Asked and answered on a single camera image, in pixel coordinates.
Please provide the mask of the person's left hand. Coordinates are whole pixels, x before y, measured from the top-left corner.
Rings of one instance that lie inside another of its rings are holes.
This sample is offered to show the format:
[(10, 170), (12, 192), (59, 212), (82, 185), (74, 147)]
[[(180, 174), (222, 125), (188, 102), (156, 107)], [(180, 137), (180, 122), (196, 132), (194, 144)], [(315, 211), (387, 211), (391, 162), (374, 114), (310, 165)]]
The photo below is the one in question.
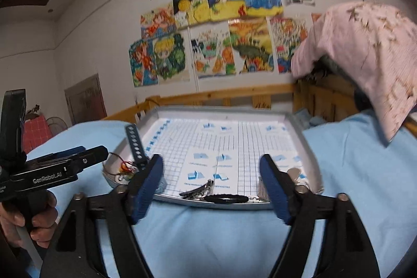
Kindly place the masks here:
[[(32, 218), (31, 223), (34, 228), (30, 237), (41, 248), (48, 248), (57, 228), (58, 211), (56, 205), (55, 195), (47, 190), (47, 209)], [(25, 223), (24, 216), (16, 208), (5, 208), (1, 204), (1, 228), (6, 240), (13, 247), (25, 248), (17, 230), (18, 227), (24, 227)]]

